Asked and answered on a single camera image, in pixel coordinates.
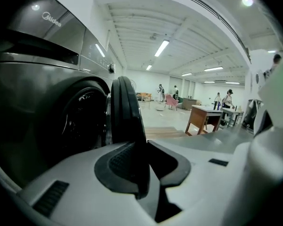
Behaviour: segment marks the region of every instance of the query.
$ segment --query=white floor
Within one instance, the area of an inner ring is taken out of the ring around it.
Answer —
[[[139,101],[141,115],[144,127],[175,127],[176,130],[182,130],[185,132],[187,127],[191,111],[184,109],[172,108],[168,109],[168,105],[165,107],[165,103],[158,103],[155,101],[141,102]],[[189,132],[192,135],[196,135],[198,128],[194,125],[190,125]],[[208,125],[207,132],[212,132],[213,126]]]

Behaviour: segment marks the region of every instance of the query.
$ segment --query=wooden platform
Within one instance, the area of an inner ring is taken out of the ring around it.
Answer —
[[[146,139],[186,137],[182,130],[174,127],[145,127]]]

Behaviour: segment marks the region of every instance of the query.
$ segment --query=white ceiling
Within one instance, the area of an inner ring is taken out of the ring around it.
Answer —
[[[250,36],[252,47],[275,49],[279,42],[257,7],[242,7],[241,0],[222,0]],[[171,0],[134,0],[105,5],[106,19],[117,34],[118,46],[128,69],[181,76],[204,82],[227,80],[244,83],[247,65],[241,64],[223,33],[211,21]],[[169,45],[154,57],[164,39]],[[206,68],[224,69],[204,72]]]

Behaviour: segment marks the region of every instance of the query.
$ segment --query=pink chair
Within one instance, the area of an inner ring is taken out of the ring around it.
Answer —
[[[170,110],[170,106],[172,108],[172,106],[175,106],[176,110],[177,110],[177,104],[178,104],[178,100],[175,100],[170,94],[166,95],[166,105],[169,105],[169,110]]]

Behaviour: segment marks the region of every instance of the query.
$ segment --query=metal railing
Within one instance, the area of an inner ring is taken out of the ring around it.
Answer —
[[[209,11],[211,14],[213,14],[216,18],[218,18],[226,27],[229,31],[231,31],[231,33],[234,35],[234,37],[236,38],[236,40],[238,40],[238,42],[240,43],[240,45],[242,46],[244,52],[246,53],[248,59],[250,60],[250,54],[248,49],[244,46],[243,42],[241,41],[241,39],[239,38],[238,34],[235,32],[235,30],[229,25],[229,23],[219,14],[217,13],[211,6],[209,6],[208,4],[206,4],[205,2],[201,1],[201,0],[192,0],[193,2],[196,2],[198,5],[202,6],[203,8],[205,8],[207,11]]]

